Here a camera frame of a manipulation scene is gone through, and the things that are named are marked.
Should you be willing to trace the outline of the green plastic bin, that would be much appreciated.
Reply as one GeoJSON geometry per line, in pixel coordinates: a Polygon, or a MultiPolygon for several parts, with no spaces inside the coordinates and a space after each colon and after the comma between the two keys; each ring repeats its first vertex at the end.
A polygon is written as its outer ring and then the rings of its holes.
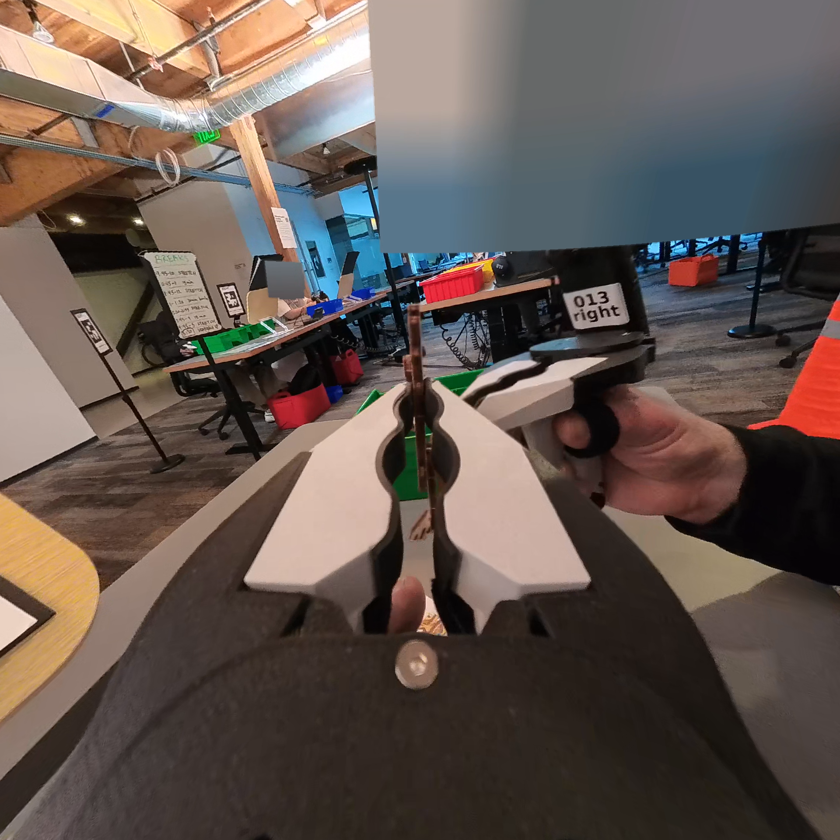
{"type": "MultiPolygon", "coordinates": [[[[483,372],[460,371],[454,374],[442,375],[435,379],[442,386],[457,396],[461,396],[466,388],[483,372]]],[[[414,432],[406,433],[404,438],[406,465],[394,481],[394,489],[400,501],[414,501],[427,499],[427,491],[418,483],[417,477],[417,447],[414,432]]]]}
{"type": "Polygon", "coordinates": [[[235,349],[251,340],[264,338],[277,334],[264,323],[242,324],[236,328],[220,332],[216,335],[205,337],[206,349],[210,354],[220,354],[235,349]]]}

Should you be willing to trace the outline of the wooden pillar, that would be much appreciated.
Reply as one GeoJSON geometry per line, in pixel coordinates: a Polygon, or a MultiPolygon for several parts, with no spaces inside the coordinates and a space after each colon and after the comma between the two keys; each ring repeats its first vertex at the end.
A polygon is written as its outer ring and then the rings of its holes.
{"type": "Polygon", "coordinates": [[[261,148],[256,124],[252,116],[245,115],[230,126],[236,147],[245,165],[245,171],[255,195],[260,215],[266,225],[271,243],[278,254],[283,255],[286,262],[300,262],[298,249],[284,249],[271,216],[271,207],[281,207],[275,183],[264,152],[261,148]]]}

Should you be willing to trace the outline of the orange plastic bin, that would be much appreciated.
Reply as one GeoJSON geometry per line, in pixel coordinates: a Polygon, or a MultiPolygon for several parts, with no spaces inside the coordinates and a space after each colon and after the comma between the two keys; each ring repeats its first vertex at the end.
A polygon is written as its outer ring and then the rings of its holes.
{"type": "Polygon", "coordinates": [[[715,284],[719,277],[719,257],[706,254],[675,259],[668,266],[668,284],[695,288],[715,284]]]}

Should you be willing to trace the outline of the person's left hand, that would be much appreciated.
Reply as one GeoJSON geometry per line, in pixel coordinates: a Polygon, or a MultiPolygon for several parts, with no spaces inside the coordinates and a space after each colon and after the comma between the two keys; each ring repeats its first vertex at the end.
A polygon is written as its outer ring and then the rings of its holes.
{"type": "Polygon", "coordinates": [[[392,589],[388,634],[414,634],[426,612],[426,595],[420,580],[402,577],[392,589]]]}

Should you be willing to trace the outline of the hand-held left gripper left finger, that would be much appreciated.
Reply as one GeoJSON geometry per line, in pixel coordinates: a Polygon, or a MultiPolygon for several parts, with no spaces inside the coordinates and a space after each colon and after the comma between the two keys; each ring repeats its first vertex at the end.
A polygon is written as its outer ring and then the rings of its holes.
{"type": "Polygon", "coordinates": [[[396,385],[316,445],[245,574],[252,591],[337,606],[357,633],[382,633],[403,568],[396,477],[406,465],[396,385]]]}

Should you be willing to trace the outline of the person's right hand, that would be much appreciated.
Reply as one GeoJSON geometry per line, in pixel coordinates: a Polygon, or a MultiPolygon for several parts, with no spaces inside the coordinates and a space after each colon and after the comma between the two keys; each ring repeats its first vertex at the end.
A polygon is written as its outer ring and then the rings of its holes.
{"type": "Polygon", "coordinates": [[[747,459],[731,431],[628,385],[602,399],[619,426],[602,457],[608,507],[707,524],[735,504],[747,459]]]}

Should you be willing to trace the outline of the black office chair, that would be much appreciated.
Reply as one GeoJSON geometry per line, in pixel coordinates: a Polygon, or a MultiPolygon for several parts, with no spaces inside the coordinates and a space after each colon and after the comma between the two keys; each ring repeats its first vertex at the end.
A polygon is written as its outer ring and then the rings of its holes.
{"type": "MultiPolygon", "coordinates": [[[[222,388],[211,377],[191,377],[187,372],[170,371],[169,376],[175,388],[175,392],[186,399],[210,396],[213,398],[222,396],[222,388]]],[[[215,424],[215,434],[222,440],[229,439],[229,433],[225,431],[226,425],[231,420],[232,410],[227,405],[225,399],[222,398],[222,408],[216,410],[211,416],[206,418],[201,424],[196,427],[196,431],[202,436],[210,435],[211,428],[215,424]]]]}

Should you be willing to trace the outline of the orange traffic cone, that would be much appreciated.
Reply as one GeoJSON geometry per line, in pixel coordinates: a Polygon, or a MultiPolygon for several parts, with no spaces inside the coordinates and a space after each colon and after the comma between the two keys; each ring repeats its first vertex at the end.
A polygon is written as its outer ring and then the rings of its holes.
{"type": "Polygon", "coordinates": [[[778,418],[750,429],[791,427],[817,438],[839,439],[839,299],[811,348],[778,418]]]}

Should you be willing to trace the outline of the black wheeled device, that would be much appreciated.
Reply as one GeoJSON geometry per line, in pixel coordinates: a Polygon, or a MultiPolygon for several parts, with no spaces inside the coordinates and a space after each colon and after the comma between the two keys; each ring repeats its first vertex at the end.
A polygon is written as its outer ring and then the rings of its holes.
{"type": "Polygon", "coordinates": [[[556,271],[544,250],[498,254],[490,265],[497,288],[532,280],[549,279],[556,271]]]}

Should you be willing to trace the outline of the white instruction sheet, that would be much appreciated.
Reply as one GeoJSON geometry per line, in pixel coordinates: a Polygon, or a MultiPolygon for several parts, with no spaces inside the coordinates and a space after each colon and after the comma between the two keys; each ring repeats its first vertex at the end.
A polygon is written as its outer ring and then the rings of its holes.
{"type": "Polygon", "coordinates": [[[1,577],[1,656],[37,632],[55,614],[39,599],[1,577]]]}

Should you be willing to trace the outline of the silver round air duct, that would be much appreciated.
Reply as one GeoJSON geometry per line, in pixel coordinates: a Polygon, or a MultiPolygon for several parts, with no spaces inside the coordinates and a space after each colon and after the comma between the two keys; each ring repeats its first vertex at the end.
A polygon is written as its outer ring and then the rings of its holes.
{"type": "Polygon", "coordinates": [[[332,79],[371,56],[367,3],[357,3],[322,29],[230,76],[203,98],[155,98],[152,127],[173,133],[220,130],[332,79]]]}

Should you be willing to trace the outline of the handwritten whiteboard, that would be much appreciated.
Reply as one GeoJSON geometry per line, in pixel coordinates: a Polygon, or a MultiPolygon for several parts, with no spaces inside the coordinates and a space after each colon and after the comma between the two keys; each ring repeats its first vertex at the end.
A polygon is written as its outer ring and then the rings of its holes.
{"type": "Polygon", "coordinates": [[[140,257],[180,339],[198,340],[224,330],[192,252],[145,250],[140,257]]]}

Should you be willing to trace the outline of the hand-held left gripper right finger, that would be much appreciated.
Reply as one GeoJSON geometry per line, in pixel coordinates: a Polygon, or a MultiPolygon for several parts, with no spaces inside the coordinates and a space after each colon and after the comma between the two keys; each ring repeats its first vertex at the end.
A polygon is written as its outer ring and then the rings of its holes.
{"type": "Polygon", "coordinates": [[[448,635],[481,634],[495,608],[582,592],[592,578],[525,449],[427,381],[434,500],[433,599],[448,635]]]}

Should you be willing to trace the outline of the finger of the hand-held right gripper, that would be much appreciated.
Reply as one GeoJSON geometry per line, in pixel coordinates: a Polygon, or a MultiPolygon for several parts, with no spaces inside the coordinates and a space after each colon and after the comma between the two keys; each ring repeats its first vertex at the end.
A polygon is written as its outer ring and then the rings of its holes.
{"type": "Polygon", "coordinates": [[[589,461],[567,452],[553,431],[553,418],[570,411],[575,380],[606,367],[605,356],[548,364],[543,372],[486,395],[475,409],[505,432],[519,432],[524,444],[551,466],[588,469],[589,461]]]}
{"type": "Polygon", "coordinates": [[[476,406],[488,394],[504,390],[522,379],[543,372],[547,363],[533,358],[509,358],[481,372],[463,391],[460,398],[476,406]]]}

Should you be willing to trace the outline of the black sign stand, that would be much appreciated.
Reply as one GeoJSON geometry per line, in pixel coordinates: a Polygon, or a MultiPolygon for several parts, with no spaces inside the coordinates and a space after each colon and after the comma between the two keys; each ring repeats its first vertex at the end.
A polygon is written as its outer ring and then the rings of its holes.
{"type": "Polygon", "coordinates": [[[182,465],[185,462],[185,457],[180,454],[167,455],[165,453],[160,442],[153,435],[148,424],[145,422],[136,405],[133,403],[129,392],[125,389],[125,387],[120,381],[120,378],[118,377],[118,375],[116,374],[116,372],[110,364],[109,356],[112,352],[112,347],[109,341],[107,341],[103,333],[100,331],[98,325],[93,320],[89,311],[84,308],[79,308],[70,310],[70,314],[85,334],[87,340],[91,344],[91,347],[95,350],[96,354],[98,355],[100,362],[103,364],[105,370],[112,378],[113,383],[118,389],[122,402],[126,405],[126,407],[129,408],[131,414],[134,416],[135,420],[140,425],[143,433],[148,438],[150,444],[154,448],[154,451],[158,455],[159,462],[150,469],[151,474],[159,475],[182,465]]]}

